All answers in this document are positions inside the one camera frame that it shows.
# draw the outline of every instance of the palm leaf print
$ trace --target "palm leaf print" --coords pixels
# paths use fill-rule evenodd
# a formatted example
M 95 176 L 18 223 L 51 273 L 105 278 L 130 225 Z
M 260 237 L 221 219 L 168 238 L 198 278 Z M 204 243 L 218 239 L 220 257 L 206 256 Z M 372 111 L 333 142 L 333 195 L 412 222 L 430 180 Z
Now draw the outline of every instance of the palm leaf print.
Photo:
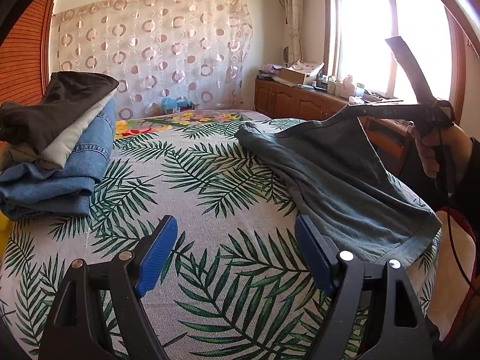
M 54 240 L 64 240 L 83 234 L 88 227 L 92 232 L 114 232 L 121 220 L 133 219 L 134 214 L 148 212 L 147 202 L 157 204 L 156 194 L 150 182 L 160 177 L 135 176 L 129 161 L 111 161 L 102 182 L 96 186 L 91 197 L 90 217 L 57 217 L 49 232 Z
M 62 283 L 63 276 L 65 275 L 65 259 L 63 259 L 60 266 L 59 254 L 56 254 L 55 261 L 52 261 L 52 256 L 50 256 L 48 265 L 43 263 L 39 269 L 39 273 L 40 282 L 43 284 L 42 292 L 47 296 L 47 298 L 43 300 L 43 303 L 51 307 L 53 299 Z
M 427 314 L 428 306 L 430 305 L 431 293 L 434 290 L 434 281 L 427 280 L 422 288 L 422 296 L 420 297 L 420 307 L 423 315 Z
M 30 224 L 35 220 L 35 217 L 33 218 L 22 218 L 15 222 L 13 224 L 14 228 L 17 228 L 19 230 L 23 229 L 24 227 L 30 226 Z
M 29 262 L 23 267 L 20 281 L 20 291 L 16 290 L 18 321 L 17 327 L 22 332 L 20 339 L 32 347 L 28 353 L 37 356 L 40 349 L 40 338 L 47 322 L 49 305 L 44 303 L 46 294 L 43 293 L 39 280 L 40 272 L 37 265 Z
M 209 181 L 215 178 L 220 172 L 217 172 L 220 166 L 211 166 L 212 161 L 203 157 L 194 156 L 188 150 L 173 150 L 165 157 L 166 168 L 165 176 L 171 180 L 168 183 L 174 183 L 172 188 L 188 187 L 184 192 L 205 191 Z
M 25 268 L 35 256 L 34 248 L 33 236 L 30 232 L 27 234 L 21 231 L 20 225 L 16 222 L 8 239 L 3 259 L 5 270 L 10 269 L 8 277 L 17 276 Z
M 195 258 L 194 242 L 187 243 L 185 232 L 178 238 L 161 278 L 175 266 L 188 299 L 176 303 L 194 322 L 179 321 L 188 333 L 174 340 L 212 344 L 208 351 L 191 352 L 200 358 L 302 359 L 331 300 L 315 289 L 289 230 L 268 241 L 255 231 L 252 237 L 238 233 L 241 241 L 229 235 L 230 244 L 221 245 L 213 259 L 207 250 Z M 360 310 L 344 359 L 358 352 L 366 318 L 367 311 Z
M 158 137 L 156 132 L 146 132 L 143 134 L 134 135 L 132 137 L 116 139 L 113 141 L 113 146 L 116 149 L 119 149 L 120 154 L 124 154 L 125 151 L 128 151 L 139 144 L 150 142 L 156 137 Z
M 276 130 L 283 131 L 303 122 L 301 119 L 270 119 L 262 122 L 262 124 L 268 124 L 269 126 L 275 127 Z
M 55 217 L 54 223 L 50 226 L 52 230 L 49 234 L 52 234 L 52 239 L 59 241 L 67 238 L 75 238 L 75 236 L 85 233 L 87 225 L 90 224 L 90 218 L 83 216 L 74 217 Z
M 112 161 L 106 175 L 92 196 L 90 214 L 93 232 L 112 232 L 121 226 L 120 220 L 133 219 L 133 212 L 148 212 L 146 202 L 157 204 L 152 198 L 156 194 L 150 182 L 160 177 L 135 176 L 129 161 Z
M 104 291 L 104 290 L 99 291 L 99 297 L 100 297 L 100 305 L 102 306 L 102 310 L 103 310 L 103 321 L 106 325 L 107 331 L 109 332 L 112 338 L 112 342 L 114 342 L 114 340 L 118 340 L 118 343 L 121 344 L 125 349 L 125 346 L 123 345 L 123 341 L 119 339 L 122 337 L 122 335 L 120 334 L 117 318 L 115 317 L 115 310 L 113 309 L 113 302 L 110 296 L 110 291 Z M 130 360 L 130 357 L 126 353 L 116 349 L 114 351 L 115 351 L 115 355 L 118 358 L 122 360 Z
M 2 299 L 0 299 L 0 319 L 3 321 L 4 325 L 8 330 L 10 330 L 11 327 L 11 322 L 9 319 L 9 315 L 14 314 L 16 310 L 10 310 L 6 311 L 8 309 L 9 305 L 4 302 Z
M 252 287 L 266 287 L 285 279 L 284 284 L 280 285 L 276 291 L 273 291 L 269 295 L 270 297 L 291 291 L 286 297 L 287 299 L 291 299 L 303 292 L 304 289 L 310 287 L 307 292 L 308 296 L 302 300 L 297 310 L 301 309 L 304 304 L 310 301 L 313 296 L 313 278 L 309 270 L 305 268 L 305 262 L 297 240 L 291 234 L 290 230 L 286 229 L 289 239 L 288 243 L 278 229 L 278 242 L 275 242 L 270 235 L 268 236 L 268 245 L 271 252 L 269 252 L 269 248 L 256 231 L 253 232 L 255 241 L 241 229 L 238 229 L 238 232 L 245 247 L 231 235 L 229 235 L 231 246 L 220 245 L 226 252 L 226 254 L 222 255 L 222 259 L 229 260 L 229 266 L 242 267 L 242 271 L 240 271 L 238 275 L 250 277 L 263 275 L 266 272 L 269 273 L 262 276 L 260 280 L 254 281 L 251 284 Z M 257 252 L 255 244 L 258 245 L 261 253 Z
M 234 139 L 235 134 L 242 124 L 243 122 L 241 121 L 232 120 L 230 122 L 186 126 L 181 128 L 182 137 L 187 139 L 199 139 L 211 137 L 212 135 L 223 135 L 229 139 Z
M 194 145 L 184 150 L 173 150 L 165 157 L 166 182 L 172 188 L 198 190 L 199 206 L 206 206 L 203 214 L 220 212 L 226 218 L 235 210 L 247 209 L 258 199 L 280 205 L 288 215 L 295 205 L 281 180 L 260 159 L 236 144 Z
M 420 260 L 419 269 L 423 267 L 423 273 L 426 275 L 436 261 L 438 255 L 438 248 L 440 247 L 440 240 L 442 232 L 439 231 L 431 240 L 430 245 L 418 258 Z
M 165 156 L 170 150 L 173 150 L 173 145 L 168 142 L 141 142 L 132 145 L 132 147 L 128 149 L 123 149 L 120 154 L 128 154 L 129 157 L 137 161 L 147 162 L 150 160 L 158 160 L 160 157 Z
M 263 197 L 262 185 L 256 177 L 265 172 L 268 173 L 270 170 L 228 169 L 222 173 L 221 177 L 212 179 L 207 185 L 208 190 L 199 193 L 199 198 L 205 201 L 198 205 L 208 206 L 203 214 L 214 210 L 215 217 L 217 217 L 222 211 L 226 218 L 227 210 L 233 215 L 235 214 L 234 206 L 240 210 L 242 207 L 249 210 L 251 205 L 258 203 L 257 197 Z
M 143 222 L 138 221 L 138 227 L 126 222 L 126 228 L 124 226 L 115 226 L 108 230 L 102 230 L 98 233 L 97 239 L 92 246 L 95 250 L 92 253 L 102 253 L 102 258 L 116 254 L 120 250 L 131 250 L 137 244 L 138 241 L 144 236 L 149 236 L 155 230 L 155 226 L 147 221 L 148 226 Z
M 215 148 L 211 144 L 208 144 L 207 147 L 200 143 L 195 144 L 189 150 L 194 156 L 211 160 L 212 164 L 220 165 L 222 169 L 242 168 L 244 166 L 251 168 L 254 165 L 262 165 L 262 162 L 251 151 L 236 143 L 231 145 L 222 143 L 220 146 L 215 145 Z

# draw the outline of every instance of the blue gripper pad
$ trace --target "blue gripper pad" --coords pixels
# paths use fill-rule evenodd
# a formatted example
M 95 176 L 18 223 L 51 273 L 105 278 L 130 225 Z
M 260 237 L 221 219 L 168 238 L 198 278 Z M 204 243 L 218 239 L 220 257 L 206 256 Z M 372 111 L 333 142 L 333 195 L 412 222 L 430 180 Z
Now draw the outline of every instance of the blue gripper pad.
M 330 237 L 320 234 L 307 215 L 299 216 L 295 221 L 295 238 L 316 287 L 333 297 L 340 285 L 333 276 L 338 264 L 338 248 Z
M 169 257 L 173 245 L 177 240 L 177 234 L 177 220 L 171 216 L 163 226 L 157 239 L 153 241 L 152 246 L 140 264 L 138 283 L 134 287 L 138 297 L 143 298 L 147 291 L 155 288 L 165 261 Z

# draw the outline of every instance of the gray t-shirt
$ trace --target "gray t-shirt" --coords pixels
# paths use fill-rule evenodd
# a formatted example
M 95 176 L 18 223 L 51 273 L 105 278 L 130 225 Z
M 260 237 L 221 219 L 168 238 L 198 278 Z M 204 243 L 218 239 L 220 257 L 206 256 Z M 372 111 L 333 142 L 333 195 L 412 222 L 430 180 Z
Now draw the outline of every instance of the gray t-shirt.
M 267 134 L 247 122 L 236 134 L 280 176 L 300 214 L 359 259 L 412 264 L 438 233 L 431 208 L 387 172 L 358 119 L 304 122 Z

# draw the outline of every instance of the window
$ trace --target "window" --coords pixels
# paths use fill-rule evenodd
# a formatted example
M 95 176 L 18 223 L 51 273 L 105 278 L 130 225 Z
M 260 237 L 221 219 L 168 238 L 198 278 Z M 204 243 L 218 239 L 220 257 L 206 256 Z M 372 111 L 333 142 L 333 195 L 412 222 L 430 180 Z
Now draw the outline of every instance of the window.
M 402 36 L 416 57 L 434 96 L 452 100 L 456 41 L 440 0 L 331 0 L 328 74 L 348 74 L 389 98 L 415 98 L 386 38 Z

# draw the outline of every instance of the bedspread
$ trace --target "bedspread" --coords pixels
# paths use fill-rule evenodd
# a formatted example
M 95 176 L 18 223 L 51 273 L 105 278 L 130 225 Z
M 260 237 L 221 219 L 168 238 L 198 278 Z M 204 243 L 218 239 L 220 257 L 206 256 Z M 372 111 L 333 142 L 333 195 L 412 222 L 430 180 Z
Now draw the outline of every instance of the bedspread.
M 106 176 L 90 217 L 17 222 L 1 267 L 0 314 L 31 357 L 68 265 L 110 260 L 135 247 L 164 215 L 178 239 L 154 290 L 142 299 L 172 360 L 299 359 L 330 306 L 294 236 L 296 207 L 279 178 L 234 138 L 242 120 L 266 131 L 301 121 L 256 112 L 200 111 L 117 122 Z M 424 311 L 440 233 L 408 269 Z M 104 316 L 120 358 L 126 349 L 108 292 Z M 358 312 L 345 353 L 359 347 Z

